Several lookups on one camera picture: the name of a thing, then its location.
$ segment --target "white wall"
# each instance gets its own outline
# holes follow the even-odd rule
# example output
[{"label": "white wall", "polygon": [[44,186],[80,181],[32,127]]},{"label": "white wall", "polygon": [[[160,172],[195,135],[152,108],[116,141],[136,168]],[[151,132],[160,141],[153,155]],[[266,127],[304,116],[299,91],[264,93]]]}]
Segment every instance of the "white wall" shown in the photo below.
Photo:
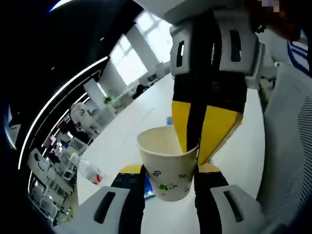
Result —
[{"label": "white wall", "polygon": [[99,109],[104,108],[104,94],[99,89],[96,81],[94,79],[89,80],[83,85],[84,90],[88,93],[90,99],[95,103]]},{"label": "white wall", "polygon": [[159,64],[159,61],[138,28],[133,26],[126,34],[126,37],[142,60],[147,71],[153,73],[155,71],[155,66]]},{"label": "white wall", "polygon": [[122,91],[127,88],[127,85],[111,61],[107,62],[102,76],[99,79],[99,84],[104,92],[111,97],[118,97]]}]

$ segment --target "white table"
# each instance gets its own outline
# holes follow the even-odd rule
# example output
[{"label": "white table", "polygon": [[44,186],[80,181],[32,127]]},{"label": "white table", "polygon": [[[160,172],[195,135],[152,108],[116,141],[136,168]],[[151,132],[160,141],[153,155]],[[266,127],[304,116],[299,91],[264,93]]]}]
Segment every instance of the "white table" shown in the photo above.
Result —
[{"label": "white table", "polygon": [[[110,185],[126,165],[141,163],[136,137],[139,133],[166,125],[171,116],[174,81],[165,76],[121,112],[84,152],[88,159],[109,175]],[[256,198],[264,165],[263,115],[257,90],[249,89],[242,124],[212,158],[229,184],[236,184]],[[99,187],[78,175],[78,201],[82,204]],[[146,201],[142,234],[198,234],[194,187],[186,198],[165,202],[157,197]]]}]

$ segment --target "ceiling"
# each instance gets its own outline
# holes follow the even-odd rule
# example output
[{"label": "ceiling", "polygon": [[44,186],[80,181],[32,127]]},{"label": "ceiling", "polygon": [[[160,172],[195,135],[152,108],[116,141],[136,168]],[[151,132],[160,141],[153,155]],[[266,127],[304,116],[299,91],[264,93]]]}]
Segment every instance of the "ceiling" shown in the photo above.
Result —
[{"label": "ceiling", "polygon": [[[57,0],[17,2],[10,35],[13,53],[7,91],[13,120],[21,123],[16,142],[20,151],[30,125],[44,104],[74,75],[109,55],[120,36],[133,26],[142,8],[131,0],[73,0],[49,13]],[[103,69],[105,64],[94,69]],[[87,77],[88,74],[80,77],[69,89]],[[55,122],[84,90],[82,87],[74,90],[50,113],[68,92],[61,93],[39,119],[34,133],[46,120],[36,134],[39,140],[31,148],[41,146],[40,139],[47,137]],[[33,137],[30,136],[26,149]],[[26,174],[27,158],[25,152],[21,168]]]}]

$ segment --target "cup rim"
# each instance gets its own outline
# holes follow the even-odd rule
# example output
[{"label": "cup rim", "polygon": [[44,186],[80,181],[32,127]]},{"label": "cup rim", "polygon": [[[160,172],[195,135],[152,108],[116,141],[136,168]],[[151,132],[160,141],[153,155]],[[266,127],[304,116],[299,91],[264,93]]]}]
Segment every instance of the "cup rim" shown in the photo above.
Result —
[{"label": "cup rim", "polygon": [[[162,127],[155,127],[155,128],[166,128],[166,127],[172,127],[172,128],[174,128],[174,126],[162,126]],[[186,156],[186,155],[192,153],[193,151],[195,151],[195,150],[197,150],[197,149],[199,148],[199,145],[197,145],[196,147],[194,147],[194,148],[191,149],[190,151],[188,151],[188,152],[186,152],[186,153],[183,153],[183,154],[181,154],[181,155],[168,155],[168,154],[156,153],[156,152],[152,152],[152,151],[143,149],[143,148],[139,145],[138,140],[137,140],[137,137],[136,137],[136,146],[137,146],[140,150],[142,150],[142,151],[144,151],[144,152],[146,152],[146,153],[148,153],[148,154],[153,154],[154,156],[157,156],[157,157],[168,157],[168,156],[170,156],[170,157],[183,157],[183,156]]]}]

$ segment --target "robotic hand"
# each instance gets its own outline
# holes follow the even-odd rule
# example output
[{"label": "robotic hand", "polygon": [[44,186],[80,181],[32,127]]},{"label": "robotic hand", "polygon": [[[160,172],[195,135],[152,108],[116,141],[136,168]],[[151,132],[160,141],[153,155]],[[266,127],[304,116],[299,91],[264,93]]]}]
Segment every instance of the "robotic hand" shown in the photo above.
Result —
[{"label": "robotic hand", "polygon": [[[200,144],[195,169],[195,206],[200,232],[273,233],[260,204],[221,171],[207,164],[242,120],[247,88],[258,88],[264,45],[249,15],[234,0],[135,0],[173,24],[171,73],[175,77],[173,123],[181,148]],[[140,233],[145,168],[131,165],[119,172],[79,207],[68,227],[76,233]]]}]

